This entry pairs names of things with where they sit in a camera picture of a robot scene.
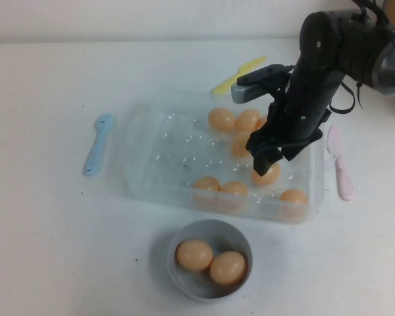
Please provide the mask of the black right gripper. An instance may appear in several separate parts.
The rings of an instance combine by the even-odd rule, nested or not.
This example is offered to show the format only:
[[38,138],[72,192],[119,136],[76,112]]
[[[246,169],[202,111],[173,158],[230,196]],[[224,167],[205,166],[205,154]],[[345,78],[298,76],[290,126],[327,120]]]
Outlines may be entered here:
[[337,70],[316,70],[304,62],[271,68],[267,77],[257,81],[274,97],[267,123],[246,144],[259,176],[267,174],[282,156],[291,161],[323,137],[320,125],[329,118],[327,107],[344,79]]

